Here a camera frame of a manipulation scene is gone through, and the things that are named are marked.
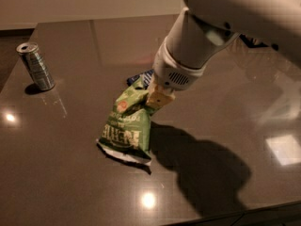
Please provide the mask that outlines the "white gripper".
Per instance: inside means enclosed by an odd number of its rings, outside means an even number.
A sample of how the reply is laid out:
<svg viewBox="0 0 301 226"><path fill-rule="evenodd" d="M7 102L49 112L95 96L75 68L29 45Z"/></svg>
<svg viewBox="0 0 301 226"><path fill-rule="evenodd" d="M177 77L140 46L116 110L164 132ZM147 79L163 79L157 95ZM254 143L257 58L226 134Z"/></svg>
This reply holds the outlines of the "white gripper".
<svg viewBox="0 0 301 226"><path fill-rule="evenodd" d="M156 53L152 68L154 74L148 86L146 105L160 109L175 99L174 92L163 90L163 87L175 90L189 89L204 74L206 66L203 65L200 69L184 67L171 56L164 40Z"/></svg>

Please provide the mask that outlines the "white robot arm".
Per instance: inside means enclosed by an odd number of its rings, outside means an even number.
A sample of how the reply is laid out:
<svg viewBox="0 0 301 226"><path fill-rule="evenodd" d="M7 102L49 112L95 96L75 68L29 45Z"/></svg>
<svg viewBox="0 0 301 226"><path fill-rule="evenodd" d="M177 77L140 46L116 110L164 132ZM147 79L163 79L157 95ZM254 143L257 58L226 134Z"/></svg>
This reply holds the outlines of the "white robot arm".
<svg viewBox="0 0 301 226"><path fill-rule="evenodd" d="M147 105L159 109L188 89L236 37L257 39L301 62L301 0L183 0L153 63Z"/></svg>

